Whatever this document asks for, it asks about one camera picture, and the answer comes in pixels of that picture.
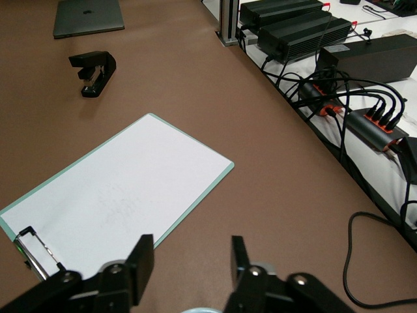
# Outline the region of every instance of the laptop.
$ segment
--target laptop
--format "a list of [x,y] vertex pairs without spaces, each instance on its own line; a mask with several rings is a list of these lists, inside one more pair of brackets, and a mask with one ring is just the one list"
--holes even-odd
[[119,0],[64,0],[58,2],[53,37],[103,33],[124,29]]

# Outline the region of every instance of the black cable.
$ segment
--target black cable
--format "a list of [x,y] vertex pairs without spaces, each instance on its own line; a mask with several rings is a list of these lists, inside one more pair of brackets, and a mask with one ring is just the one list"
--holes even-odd
[[340,122],[338,120],[338,115],[331,108],[327,108],[326,112],[329,116],[333,117],[334,121],[336,122],[336,126],[338,127],[339,134],[340,134],[340,137],[341,137],[342,136],[342,129],[341,129],[341,126],[340,126]]
[[349,88],[349,81],[345,80],[346,85],[346,103],[345,103],[345,115],[343,116],[343,125],[341,128],[341,135],[340,135],[340,155],[339,155],[339,163],[343,162],[343,157],[345,155],[345,137],[346,137],[346,128],[347,128],[347,115],[349,114],[349,104],[351,102],[351,92]]
[[[398,146],[397,144],[391,145],[390,149],[393,152],[397,153],[397,155],[399,155],[403,152],[401,147]],[[407,222],[406,222],[407,210],[408,210],[409,204],[417,204],[417,201],[416,200],[410,200],[411,165],[409,164],[409,162],[407,162],[408,159],[404,158],[404,160],[405,160],[405,162],[402,162],[401,165],[405,167],[405,168],[403,168],[403,173],[404,173],[407,185],[405,187],[404,203],[400,207],[400,210],[399,210],[399,217],[400,217],[401,224],[398,226],[398,228],[400,228],[403,231],[417,231],[417,228],[411,228],[411,227],[407,226]]]
[[367,36],[367,35],[365,35],[365,34],[359,34],[357,31],[353,31],[355,34],[356,34],[356,36],[359,36],[360,38],[362,38],[363,40],[369,40],[370,39],[370,37],[369,36]]
[[304,120],[304,122],[308,123],[310,119],[313,118],[314,115],[316,115],[322,108],[320,106],[317,106],[313,112]]
[[[280,78],[281,80],[285,80],[285,81],[288,81],[288,82],[299,82],[299,83],[309,82],[308,79],[294,80],[294,79],[285,78],[285,77],[282,77],[282,76],[280,77],[280,76],[278,76],[276,74],[266,72],[265,70],[263,71],[263,74],[272,76],[274,78]],[[345,80],[346,80],[346,78],[322,78],[322,79],[315,80],[315,81],[316,82],[340,82],[340,81],[345,81]],[[405,111],[405,100],[399,94],[399,92],[395,88],[393,88],[392,86],[390,86],[388,84],[376,82],[376,81],[373,81],[373,80],[365,80],[365,79],[352,78],[352,77],[349,77],[349,79],[347,79],[347,80],[349,82],[364,82],[364,83],[370,83],[372,85],[379,85],[379,86],[385,87],[386,89],[389,89],[391,92],[393,92],[393,94],[398,98],[398,100],[400,102],[400,105],[401,105],[401,108],[400,108],[399,113],[390,121],[391,124],[392,124],[391,125],[392,126],[391,129],[393,129],[395,127],[395,125],[398,123],[399,119],[401,118],[401,116],[403,115],[403,113]]]
[[[336,66],[332,65],[330,67],[325,67],[320,70],[316,70],[310,75],[310,78],[316,81],[323,78],[336,78],[338,74],[340,75],[340,77],[349,77],[349,75],[346,72],[340,71],[336,68]],[[337,90],[342,88],[346,89],[345,84],[340,85],[338,87],[338,83],[332,81],[320,82],[317,85],[327,94],[335,93]]]
[[328,26],[330,25],[330,22],[332,21],[332,18],[333,18],[332,13],[329,12],[329,14],[330,14],[330,16],[329,16],[328,22],[327,22],[326,26],[324,27],[323,33],[321,34],[321,37],[319,39],[319,43],[317,44],[317,48],[315,50],[314,60],[315,60],[315,67],[316,68],[317,68],[317,62],[318,62],[318,60],[317,60],[317,52],[320,50],[321,41],[323,40],[323,37],[325,36],[326,31],[328,29]]
[[353,93],[353,95],[350,95],[349,93],[341,93],[341,94],[335,94],[335,95],[322,95],[322,96],[319,96],[319,97],[305,98],[305,99],[301,99],[301,100],[297,100],[297,101],[293,102],[291,104],[291,106],[295,109],[298,109],[298,108],[303,108],[303,107],[306,107],[306,106],[311,106],[311,105],[314,105],[314,104],[322,103],[324,100],[341,98],[341,97],[344,97],[346,95],[361,96],[361,97],[364,97],[364,96],[366,96],[366,97],[375,97],[375,98],[379,99],[379,97],[377,95],[370,95],[370,94],[367,94],[367,93],[356,93],[354,91],[352,93]]
[[[379,89],[370,89],[370,90],[366,90],[366,89],[361,89],[361,90],[358,90],[358,91],[351,91],[350,92],[350,94],[349,94],[349,92],[346,94],[346,95],[348,95],[348,96],[351,96],[352,94],[353,95],[355,95],[355,96],[369,96],[369,97],[374,97],[374,98],[376,98],[376,99],[378,99],[378,102],[377,102],[377,104],[379,103],[379,102],[382,102],[382,106],[381,106],[381,108],[383,109],[384,107],[385,107],[385,100],[380,96],[380,95],[374,95],[374,94],[372,94],[371,92],[372,91],[374,91],[374,92],[380,92],[380,90]],[[391,100],[393,101],[393,102],[395,102],[395,98],[390,94],[390,93],[387,93],[386,91],[382,91],[381,92],[382,94],[384,94],[384,95],[387,95],[387,96],[389,96],[390,98],[391,98]],[[334,95],[328,95],[328,96],[320,96],[320,97],[316,97],[316,98],[314,98],[314,100],[313,101],[310,101],[310,99],[308,99],[308,101],[306,102],[306,106],[308,106],[308,105],[314,105],[314,104],[320,104],[320,103],[322,103],[323,102],[323,99],[331,99],[331,98],[337,98],[337,97],[341,97],[341,96],[343,96],[344,94],[341,94],[341,95],[339,95],[339,94],[337,94],[336,95],[336,97],[334,96]],[[349,111],[349,103],[347,102],[347,105],[345,104],[344,105],[344,107],[345,107],[345,114],[347,114],[347,112]],[[308,122],[317,112],[318,112],[318,110],[319,109],[316,109],[316,110],[314,110],[314,112],[310,115],[310,116],[308,116],[307,117],[307,119],[305,119],[305,121],[306,122]],[[330,115],[330,116],[332,116],[332,117],[336,117],[336,113],[333,111],[333,110],[331,110],[330,108],[328,109],[328,110],[326,110],[326,112],[328,113],[328,115]],[[340,148],[338,148],[339,149],[339,162],[343,165],[343,159],[346,157],[346,158],[348,158],[348,160],[347,160],[347,162],[346,162],[346,164],[347,164],[347,166],[349,167],[349,169],[350,169],[350,172],[352,172],[352,166],[351,166],[351,164],[353,164],[354,165],[354,167],[355,167],[355,171],[356,171],[356,173],[358,173],[358,175],[360,176],[360,180],[361,181],[363,181],[363,189],[364,189],[364,191],[368,194],[368,196],[371,198],[371,191],[370,191],[370,189],[369,189],[369,187],[368,187],[368,183],[366,182],[366,180],[363,178],[363,176],[362,176],[362,174],[360,174],[360,171],[359,171],[359,169],[357,168],[357,166],[356,166],[356,164],[354,164],[354,162],[349,158],[349,156],[347,156],[347,154],[346,154],[346,151],[345,151],[345,145],[344,145],[344,140],[345,140],[345,133],[346,133],[346,124],[345,124],[345,121],[346,121],[346,116],[345,116],[345,118],[343,119],[343,127],[341,127],[340,126],[340,123],[339,123],[339,121],[338,121],[338,119],[337,118],[335,118],[335,120],[336,120],[336,124],[337,124],[337,126],[338,126],[338,130],[339,130],[339,133],[340,133],[340,136],[341,136],[341,147]]]
[[288,100],[292,101],[291,99],[300,91],[300,84],[295,83],[294,85],[291,86],[291,88],[289,90],[287,90],[287,92],[288,92],[297,85],[298,85],[298,87],[293,91],[293,93],[291,93],[291,96],[287,97]]
[[371,98],[377,98],[379,100],[382,101],[382,103],[384,102],[384,99],[378,95],[374,95],[372,93],[364,93],[363,91],[349,91],[346,93],[335,93],[335,94],[329,94],[329,95],[321,95],[319,97],[311,97],[311,98],[305,98],[299,101],[296,101],[293,103],[293,106],[298,106],[300,105],[300,107],[302,107],[302,105],[309,103],[310,101],[323,101],[323,100],[330,100],[330,99],[334,99],[334,98],[341,98],[344,96],[361,96],[361,97],[371,97]]
[[384,20],[386,20],[386,18],[378,13],[384,13],[384,11],[377,11],[374,8],[370,7],[369,5],[364,5],[362,7],[362,10],[369,12],[370,14],[373,14],[375,16],[378,16],[379,18],[382,18]]
[[388,221],[385,218],[382,218],[380,216],[377,216],[373,213],[361,212],[360,211],[360,212],[354,213],[350,217],[349,225],[348,225],[348,250],[347,250],[347,256],[346,256],[346,260],[345,260],[345,266],[343,267],[343,288],[345,289],[345,293],[347,294],[349,299],[354,304],[356,304],[357,306],[360,306],[361,308],[370,308],[370,309],[389,308],[389,307],[392,307],[392,306],[409,305],[409,304],[417,303],[417,299],[412,298],[412,299],[402,299],[402,300],[390,301],[390,302],[386,302],[386,303],[380,303],[380,304],[376,304],[376,305],[370,305],[370,304],[363,303],[363,302],[359,301],[351,293],[351,291],[348,287],[348,284],[347,284],[347,270],[349,268],[349,262],[350,262],[351,256],[352,256],[352,224],[353,224],[353,220],[358,216],[365,216],[365,217],[371,218],[373,220],[377,220],[377,221],[379,221],[383,224],[386,224],[388,226],[395,227],[395,225],[393,223],[391,223],[390,221]]
[[243,50],[244,53],[246,53],[246,35],[244,34],[243,31],[251,28],[253,25],[252,24],[247,24],[247,25],[243,25],[238,32],[238,36],[237,36],[237,42],[239,44],[240,49]]
[[266,67],[266,64],[271,62],[274,59],[273,55],[268,55],[267,57],[265,57],[265,61],[263,62],[262,66],[261,66],[261,72],[263,72],[263,70]]
[[[324,69],[322,69],[322,70],[319,70],[319,71],[316,71],[315,73],[316,73],[316,75],[319,75],[322,71],[325,71],[325,72],[328,72],[328,70],[332,70],[333,71],[333,73],[332,73],[332,75],[333,75],[333,77],[336,77],[336,74],[339,74],[342,78],[345,78],[346,80],[348,80],[349,81],[349,78],[350,78],[350,76],[346,73],[346,72],[343,72],[343,71],[339,71],[339,70],[337,70],[336,68],[333,68],[333,67],[331,67],[331,68],[329,68],[329,69],[327,69],[327,68],[324,68]],[[311,75],[311,78],[312,78],[312,80],[314,81],[314,77],[316,76],[315,75],[315,73],[313,73],[312,75]],[[336,87],[334,90],[332,90],[331,92],[327,92],[328,94],[330,94],[330,93],[336,93],[336,91],[338,90],[338,89],[341,89],[342,87],[344,87],[345,88],[345,90],[346,91],[348,91],[349,90],[349,88],[346,86],[346,84],[347,83],[344,83],[343,85],[340,85],[339,87]],[[391,107],[391,110],[386,114],[386,116],[388,117],[389,116],[389,118],[391,118],[391,116],[392,116],[392,114],[394,113],[394,110],[395,110],[395,106],[396,106],[396,101],[395,101],[395,97],[391,94],[391,93],[389,93],[389,92],[387,92],[387,91],[384,91],[384,90],[380,90],[380,89],[364,89],[363,87],[361,87],[361,90],[359,90],[359,91],[349,91],[352,95],[353,94],[360,94],[361,92],[362,93],[380,93],[380,94],[382,94],[382,95],[386,95],[388,98],[390,98],[390,100],[392,101],[392,107]]]
[[[287,75],[295,75],[295,76],[298,76],[298,78],[300,78],[301,80],[303,79],[303,77],[301,76],[301,75],[299,75],[299,74],[297,74],[297,73],[295,73],[295,72],[288,72],[288,73],[285,73],[284,75],[283,75],[283,77],[285,77],[285,76],[287,76]],[[284,93],[284,96],[286,96],[287,97],[287,99],[288,100],[291,100],[293,97],[294,97],[294,95],[298,92],[298,88],[297,89],[295,89],[295,91],[291,94],[291,96],[290,97],[288,97],[288,93],[295,87],[295,86],[297,86],[298,85],[298,83],[294,83],[290,88],[288,88],[288,90]]]
[[[330,141],[328,141],[327,138],[323,136],[319,136],[319,139],[323,144],[331,151],[332,149],[337,151],[338,154],[340,154],[340,147],[337,145],[334,145]],[[369,183],[366,181],[365,177],[362,175],[362,172],[359,170],[358,166],[353,162],[353,160],[350,158],[350,156],[345,153],[344,163],[341,164],[346,170],[347,173],[355,179],[355,181],[360,181],[362,184],[359,183],[359,187],[365,192],[365,194],[368,196],[368,198],[375,204],[375,199],[373,198],[373,193],[371,191]]]
[[352,95],[361,95],[361,93],[363,93],[364,96],[377,98],[380,101],[382,101],[382,105],[384,106],[384,108],[385,108],[385,105],[386,105],[385,99],[383,99],[378,94],[382,94],[384,96],[387,96],[391,100],[391,102],[392,102],[391,108],[389,110],[390,113],[393,113],[394,112],[395,107],[397,105],[397,101],[395,100],[395,97],[391,93],[389,93],[389,92],[387,92],[385,90],[380,90],[380,89],[361,89],[361,90],[355,90],[355,91],[350,91],[350,92],[351,92]]
[[362,34],[362,35],[361,34],[357,34],[357,35],[348,36],[348,37],[346,37],[346,39],[354,38],[354,37],[360,37],[363,40],[369,40],[370,39],[369,37],[364,38],[363,36],[366,36],[366,35],[364,35],[364,34]]
[[[283,67],[282,67],[282,70],[281,70],[281,73],[280,73],[280,75],[279,75],[279,77],[283,77],[283,74],[284,74],[284,70],[285,70],[285,68],[287,67],[287,64],[288,64],[288,60],[286,60],[286,62],[284,62],[284,64],[283,64]],[[280,88],[280,83],[281,83],[281,78],[278,78],[277,80],[276,80],[276,82],[275,82],[275,87],[276,88]]]

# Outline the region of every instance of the aluminum frame post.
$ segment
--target aluminum frame post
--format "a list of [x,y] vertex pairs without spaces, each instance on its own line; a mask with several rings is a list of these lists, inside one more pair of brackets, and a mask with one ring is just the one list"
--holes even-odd
[[220,0],[220,30],[217,35],[226,47],[238,44],[236,39],[238,8],[239,0]]

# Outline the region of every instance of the black electronic device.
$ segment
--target black electronic device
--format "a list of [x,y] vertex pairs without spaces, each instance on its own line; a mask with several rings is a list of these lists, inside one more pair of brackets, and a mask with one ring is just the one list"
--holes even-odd
[[416,0],[366,0],[383,10],[398,16],[411,16],[417,14]]
[[398,153],[398,159],[404,176],[409,183],[417,185],[417,138],[403,138],[398,147],[401,150]]
[[258,46],[278,62],[300,59],[320,46],[343,42],[352,23],[323,10],[261,27]]
[[0,312],[127,313],[139,304],[153,267],[153,235],[142,235],[125,261],[107,263],[87,280],[76,271],[59,271]]
[[107,51],[94,51],[69,57],[72,67],[82,67],[78,78],[84,81],[81,94],[86,98],[100,96],[116,70],[116,60]]
[[58,2],[55,39],[124,29],[119,0],[63,0]]
[[232,236],[231,270],[234,292],[223,313],[354,313],[311,274],[294,273],[286,281],[251,264],[241,236]]
[[[334,66],[355,78],[390,83],[410,77],[416,65],[417,39],[401,34],[323,47],[316,70]],[[350,88],[369,85],[349,82]]]
[[243,3],[239,20],[242,25],[256,33],[260,27],[321,10],[318,0],[260,0]]
[[340,3],[343,3],[344,5],[358,5],[360,0],[340,0]]

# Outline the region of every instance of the light blue clipboard edge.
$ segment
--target light blue clipboard edge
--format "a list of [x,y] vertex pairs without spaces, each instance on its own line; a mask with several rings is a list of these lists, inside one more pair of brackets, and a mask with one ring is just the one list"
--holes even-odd
[[[146,117],[147,115],[150,115],[154,118],[156,118],[157,120],[165,123],[166,125],[169,125],[170,127],[174,128],[175,130],[178,130],[179,132],[183,133],[184,135],[186,135],[187,137],[195,140],[196,142],[200,143],[201,145],[204,145],[205,147],[207,147],[204,143],[199,142],[198,140],[196,140],[195,138],[191,137],[190,135],[186,134],[185,132],[183,132],[182,130],[178,129],[177,127],[169,124],[167,121],[164,121],[163,119],[161,119],[160,117],[156,116],[153,113],[148,113],[145,114],[143,117],[141,117],[140,119],[138,119],[136,122],[133,122],[131,125],[127,126],[126,128],[124,128],[123,130],[121,130],[120,132],[118,132],[116,135],[114,135],[113,137],[111,137],[110,139],[106,140],[104,143],[102,143],[101,145],[99,145],[98,147],[94,148],[93,150],[91,150],[90,152],[88,152],[86,155],[82,156],[81,158],[79,158],[77,161],[75,161],[74,163],[68,165],[65,169],[61,170],[60,172],[56,173],[54,176],[52,176],[51,178],[49,178],[48,180],[44,181],[42,184],[38,185],[37,187],[35,187],[34,189],[32,189],[31,191],[29,191],[27,194],[25,194],[24,196],[20,197],[19,199],[17,199],[16,201],[12,202],[10,205],[6,206],[4,209],[2,209],[0,211],[0,227],[3,228],[3,230],[5,231],[6,235],[10,238],[11,241],[13,241],[16,238],[16,234],[12,231],[12,229],[7,225],[7,223],[5,222],[5,220],[1,217],[2,214],[6,213],[8,210],[10,210],[11,208],[13,208],[14,206],[16,206],[17,204],[19,204],[20,202],[22,202],[24,199],[30,197],[32,194],[34,194],[35,192],[37,192],[38,190],[40,190],[41,188],[43,188],[44,186],[46,186],[47,184],[49,184],[50,182],[52,182],[55,178],[59,177],[60,175],[62,175],[63,173],[65,173],[66,171],[68,171],[70,168],[72,168],[73,166],[75,166],[76,164],[78,164],[79,162],[81,162],[84,158],[87,158],[89,155],[91,155],[92,153],[94,153],[95,151],[99,150],[99,148],[103,147],[105,144],[107,144],[109,141],[111,141],[112,139],[114,139],[115,137],[117,137],[118,135],[120,135],[122,132],[124,132],[125,130],[127,130],[128,128],[130,128],[131,126],[135,125],[137,122],[139,122],[142,118]],[[190,214],[190,212],[197,206],[198,203],[201,202],[201,200],[203,200],[203,198],[205,196],[207,196],[207,194],[209,194],[209,192],[235,167],[235,164],[233,162],[231,162],[228,167],[226,167],[226,169],[224,169],[224,171],[217,177],[217,179],[215,179],[213,181],[213,183],[208,186],[208,188],[200,195],[200,197],[198,197],[198,199],[196,199],[193,204],[191,204],[191,206],[183,213],[181,214],[181,216],[175,221],[174,224],[171,225],[170,228],[168,228],[168,230],[161,236],[161,238],[159,238],[159,240],[157,240],[157,242],[154,243],[154,248],[156,248],[180,223],[182,220],[184,220],[184,218]]]

